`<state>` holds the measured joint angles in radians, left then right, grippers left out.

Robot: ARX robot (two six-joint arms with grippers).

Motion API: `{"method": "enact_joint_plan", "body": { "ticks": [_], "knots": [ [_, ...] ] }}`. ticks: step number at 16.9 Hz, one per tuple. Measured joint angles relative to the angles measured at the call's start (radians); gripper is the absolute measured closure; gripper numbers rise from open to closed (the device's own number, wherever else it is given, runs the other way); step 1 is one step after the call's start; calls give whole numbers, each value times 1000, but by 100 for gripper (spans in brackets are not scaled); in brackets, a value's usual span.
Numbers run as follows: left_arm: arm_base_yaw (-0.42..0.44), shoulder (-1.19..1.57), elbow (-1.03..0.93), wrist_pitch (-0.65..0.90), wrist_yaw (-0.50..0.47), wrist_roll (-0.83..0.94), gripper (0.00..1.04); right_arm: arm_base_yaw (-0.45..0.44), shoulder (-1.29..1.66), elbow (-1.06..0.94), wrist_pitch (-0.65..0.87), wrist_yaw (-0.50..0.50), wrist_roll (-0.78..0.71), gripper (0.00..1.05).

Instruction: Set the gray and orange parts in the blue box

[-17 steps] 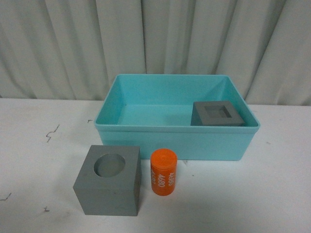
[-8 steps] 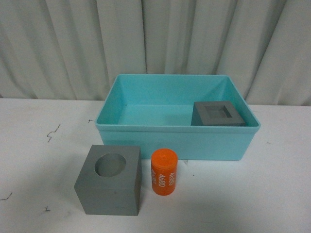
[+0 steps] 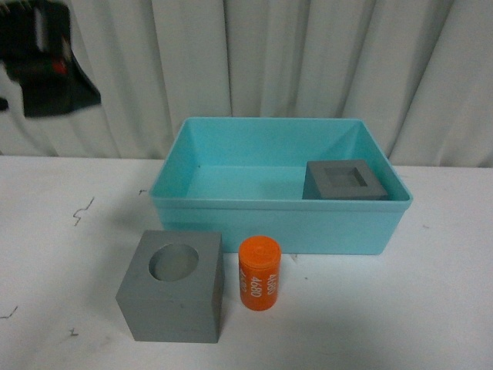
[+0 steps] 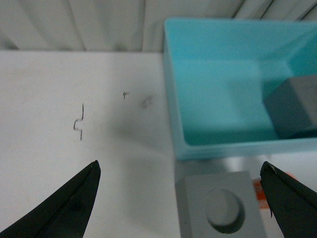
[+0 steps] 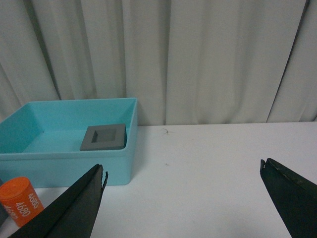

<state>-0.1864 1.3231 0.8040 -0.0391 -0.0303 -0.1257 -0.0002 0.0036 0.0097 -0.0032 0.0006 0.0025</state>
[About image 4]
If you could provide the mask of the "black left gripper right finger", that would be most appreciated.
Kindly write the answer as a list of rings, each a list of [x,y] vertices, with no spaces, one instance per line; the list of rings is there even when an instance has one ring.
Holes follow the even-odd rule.
[[[317,236],[317,193],[265,161],[261,185],[271,213],[285,238]]]

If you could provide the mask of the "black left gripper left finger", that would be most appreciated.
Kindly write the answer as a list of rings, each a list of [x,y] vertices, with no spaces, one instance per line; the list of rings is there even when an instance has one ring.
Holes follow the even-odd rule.
[[[0,233],[2,238],[82,238],[101,177],[94,161]]]

